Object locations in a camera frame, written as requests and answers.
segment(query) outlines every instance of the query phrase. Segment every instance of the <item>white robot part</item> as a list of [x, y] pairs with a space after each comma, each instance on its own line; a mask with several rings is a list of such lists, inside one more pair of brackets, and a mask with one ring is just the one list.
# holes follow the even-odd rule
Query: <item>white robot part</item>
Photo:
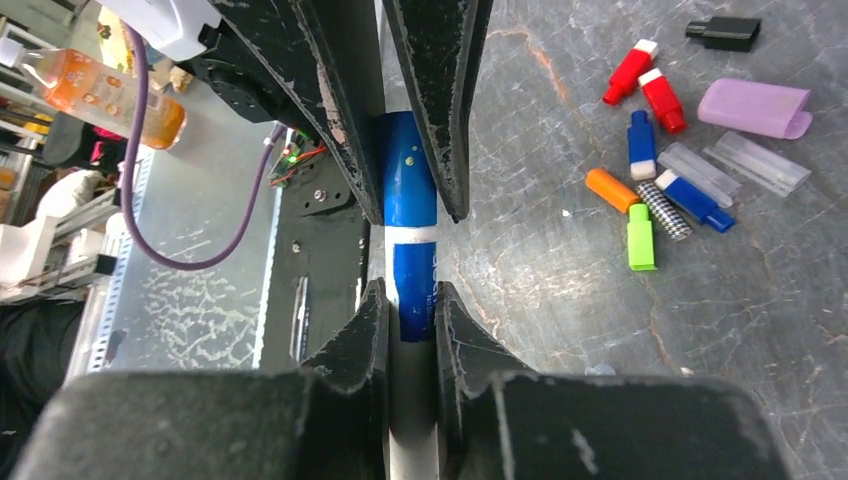
[[97, 0], [168, 58], [181, 62], [206, 47], [198, 40], [204, 25], [217, 28], [221, 14], [209, 0]]

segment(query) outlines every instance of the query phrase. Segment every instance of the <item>plastic bottle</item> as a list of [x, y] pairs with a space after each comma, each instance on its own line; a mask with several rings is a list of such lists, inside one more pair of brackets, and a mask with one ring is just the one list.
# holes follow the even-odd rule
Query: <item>plastic bottle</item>
[[[27, 50], [9, 38], [0, 38], [0, 63], [20, 70], [56, 110], [129, 137], [138, 92], [131, 76], [70, 48]], [[185, 120], [182, 105], [150, 90], [141, 143], [170, 147]]]

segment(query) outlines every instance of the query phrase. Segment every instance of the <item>cable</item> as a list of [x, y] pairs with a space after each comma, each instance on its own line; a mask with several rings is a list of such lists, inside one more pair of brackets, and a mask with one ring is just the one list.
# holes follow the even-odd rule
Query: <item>cable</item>
[[132, 42], [132, 50], [135, 54], [135, 74], [138, 77], [138, 97], [135, 100], [135, 113], [133, 114], [133, 124], [130, 130], [130, 137], [127, 140], [127, 152], [124, 156], [124, 172], [121, 177], [121, 209], [124, 214], [124, 222], [127, 224], [127, 230], [138, 248], [150, 257], [156, 263], [164, 265], [175, 270], [196, 271], [204, 270], [221, 263], [225, 258], [238, 247], [244, 233], [247, 231], [247, 225], [250, 223], [250, 217], [253, 215], [253, 208], [256, 206], [256, 196], [259, 193], [259, 187], [262, 184], [265, 164], [271, 157], [271, 151], [274, 150], [274, 145], [285, 133], [286, 127], [282, 124], [277, 124], [274, 131], [265, 139], [265, 149], [262, 151], [262, 156], [259, 162], [259, 170], [256, 172], [256, 180], [253, 182], [253, 190], [250, 193], [250, 199], [247, 201], [247, 210], [241, 220], [238, 232], [223, 250], [217, 255], [208, 260], [201, 262], [180, 262], [170, 259], [158, 253], [141, 235], [138, 229], [138, 224], [135, 221], [132, 208], [132, 187], [133, 176], [135, 174], [135, 161], [138, 156], [138, 146], [141, 143], [141, 132], [144, 127], [144, 114], [147, 109], [147, 89], [149, 78], [147, 73], [147, 61], [145, 60], [144, 41], [141, 36], [126, 23], [123, 24]]

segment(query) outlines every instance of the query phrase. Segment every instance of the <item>lime green cap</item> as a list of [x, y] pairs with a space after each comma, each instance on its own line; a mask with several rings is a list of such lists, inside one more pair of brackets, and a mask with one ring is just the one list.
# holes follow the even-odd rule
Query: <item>lime green cap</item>
[[630, 206], [627, 224], [627, 259], [635, 271], [656, 270], [654, 264], [654, 232], [648, 217], [648, 206], [637, 203]]

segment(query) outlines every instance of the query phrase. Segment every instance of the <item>orange cap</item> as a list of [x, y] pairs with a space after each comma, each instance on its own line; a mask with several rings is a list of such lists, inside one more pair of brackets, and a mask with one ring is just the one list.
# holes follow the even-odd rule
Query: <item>orange cap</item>
[[621, 213], [627, 213], [631, 205], [639, 203], [639, 196], [613, 178], [602, 168], [594, 168], [586, 175], [586, 186], [597, 193]]

